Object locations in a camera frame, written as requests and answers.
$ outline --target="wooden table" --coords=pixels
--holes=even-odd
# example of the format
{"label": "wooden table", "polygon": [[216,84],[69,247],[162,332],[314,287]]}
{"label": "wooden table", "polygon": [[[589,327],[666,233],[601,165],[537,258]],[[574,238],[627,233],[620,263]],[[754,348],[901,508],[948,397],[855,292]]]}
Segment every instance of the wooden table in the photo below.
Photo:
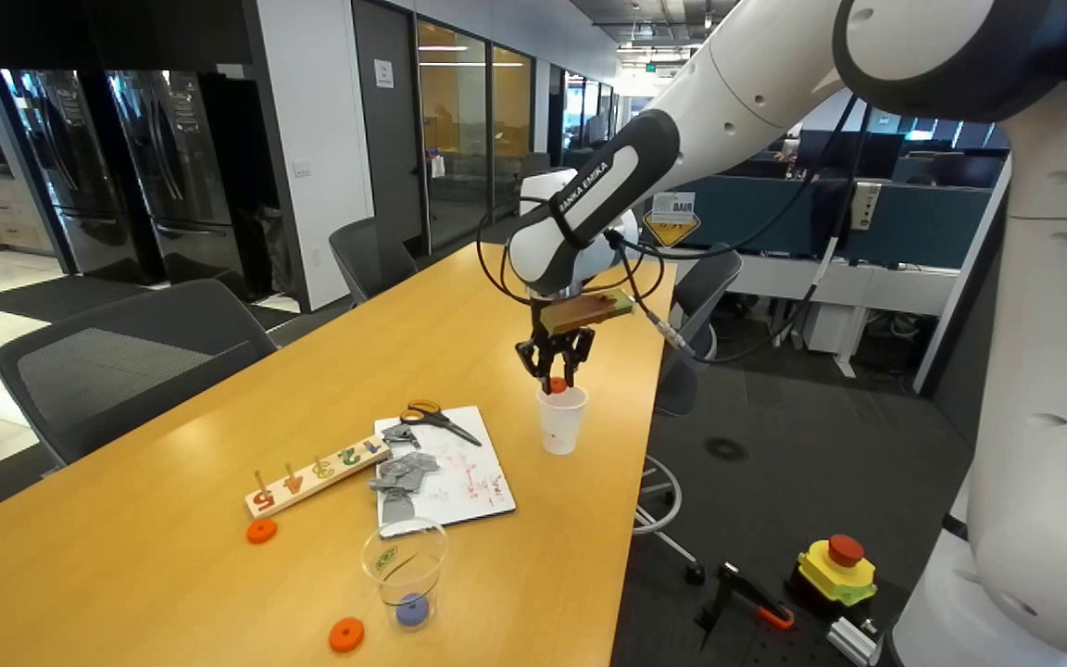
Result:
{"label": "wooden table", "polygon": [[[525,317],[456,253],[0,505],[0,667],[606,664],[664,344],[638,316],[601,327],[583,443],[557,460],[510,352]],[[436,615],[396,631],[359,570],[363,474],[270,543],[246,543],[240,495],[412,397],[480,407],[520,510],[451,525]],[[326,649],[341,615],[365,622],[357,654]]]}

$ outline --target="clear plastic cup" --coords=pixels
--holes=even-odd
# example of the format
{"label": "clear plastic cup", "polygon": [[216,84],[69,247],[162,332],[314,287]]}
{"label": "clear plastic cup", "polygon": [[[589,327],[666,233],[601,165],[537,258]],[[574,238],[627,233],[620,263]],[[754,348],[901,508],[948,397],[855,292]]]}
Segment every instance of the clear plastic cup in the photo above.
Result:
{"label": "clear plastic cup", "polygon": [[447,554],[443,525],[426,522],[404,537],[372,534],[359,554],[363,574],[374,581],[382,602],[396,606],[396,622],[422,625]]}
{"label": "clear plastic cup", "polygon": [[585,416],[585,394],[577,385],[562,394],[542,394],[537,397],[542,416],[542,443],[551,454],[572,454],[577,448],[577,428]]}

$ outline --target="desk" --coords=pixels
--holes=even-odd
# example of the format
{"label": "desk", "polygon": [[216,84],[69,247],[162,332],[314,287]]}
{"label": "desk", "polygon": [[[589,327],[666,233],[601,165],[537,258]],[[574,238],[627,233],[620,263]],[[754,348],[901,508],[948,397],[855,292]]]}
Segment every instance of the desk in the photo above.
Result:
{"label": "desk", "polygon": [[[12,495],[0,667],[606,664],[664,344],[646,317],[601,327],[577,369],[593,397],[583,443],[551,460],[510,352],[525,317],[456,253]],[[420,633],[390,622],[359,570],[365,479],[279,513],[258,548],[240,508],[252,471],[304,466],[412,397],[479,402],[520,501],[447,531],[436,618]],[[341,615],[365,618],[351,659],[326,649]]]}

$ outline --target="black office chair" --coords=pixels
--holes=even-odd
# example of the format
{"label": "black office chair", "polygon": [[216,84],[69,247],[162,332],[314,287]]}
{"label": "black office chair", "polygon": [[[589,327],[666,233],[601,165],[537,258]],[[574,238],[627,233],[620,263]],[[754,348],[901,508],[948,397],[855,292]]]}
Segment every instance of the black office chair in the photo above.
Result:
{"label": "black office chair", "polygon": [[221,282],[185,282],[7,340],[0,378],[42,443],[73,464],[270,352]]}
{"label": "black office chair", "polygon": [[374,219],[332,228],[328,245],[357,305],[420,269],[415,255],[401,239],[384,238]]}
{"label": "black office chair", "polygon": [[[654,412],[661,416],[684,416],[696,399],[696,363],[710,363],[717,354],[717,332],[710,327],[710,316],[725,292],[725,285],[736,277],[742,255],[721,253],[701,258],[674,287],[674,305],[680,310],[680,340],[690,348],[666,348]],[[635,520],[635,534],[650,534],[664,542],[669,553],[684,558],[684,581],[705,581],[705,564],[666,534],[666,525],[680,513],[680,483],[678,474],[661,464],[654,454],[646,460],[640,474],[640,505]]]}

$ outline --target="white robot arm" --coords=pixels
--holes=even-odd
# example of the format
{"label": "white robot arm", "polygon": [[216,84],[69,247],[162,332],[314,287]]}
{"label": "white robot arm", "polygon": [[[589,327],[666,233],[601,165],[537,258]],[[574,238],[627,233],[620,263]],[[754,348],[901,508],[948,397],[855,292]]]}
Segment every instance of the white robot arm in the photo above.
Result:
{"label": "white robot arm", "polygon": [[895,643],[905,664],[1067,664],[1067,0],[742,0],[651,109],[521,216],[510,268],[572,287],[629,205],[754,155],[840,82],[884,109],[1004,121],[1015,155],[966,543],[936,543]]}

